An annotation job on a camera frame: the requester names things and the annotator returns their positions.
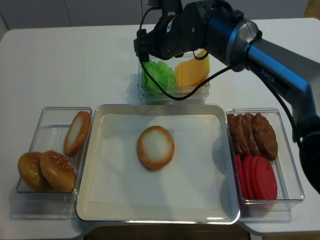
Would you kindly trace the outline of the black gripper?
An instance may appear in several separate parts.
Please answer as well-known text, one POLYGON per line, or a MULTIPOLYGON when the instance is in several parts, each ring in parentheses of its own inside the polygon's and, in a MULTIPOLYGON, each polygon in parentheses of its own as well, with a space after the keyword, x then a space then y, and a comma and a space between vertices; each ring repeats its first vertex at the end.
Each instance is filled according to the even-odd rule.
POLYGON ((171 15, 150 32, 138 30, 133 41, 134 51, 141 60, 148 60, 150 55, 161 60, 179 58, 203 47, 205 30, 205 21, 197 15, 171 15))

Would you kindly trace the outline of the blue and black robot arm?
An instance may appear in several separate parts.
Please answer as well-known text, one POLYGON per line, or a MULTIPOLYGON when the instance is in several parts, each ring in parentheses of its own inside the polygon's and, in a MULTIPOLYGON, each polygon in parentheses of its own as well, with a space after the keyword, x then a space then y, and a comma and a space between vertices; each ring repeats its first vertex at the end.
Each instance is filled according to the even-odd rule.
POLYGON ((226 70, 247 69, 257 75, 283 107, 297 143, 302 170, 315 190, 320 188, 320 65, 271 43, 257 25, 224 0, 182 5, 158 0, 150 10, 161 10, 154 29, 139 28, 133 42, 141 63, 150 56, 180 58, 204 49, 226 70))

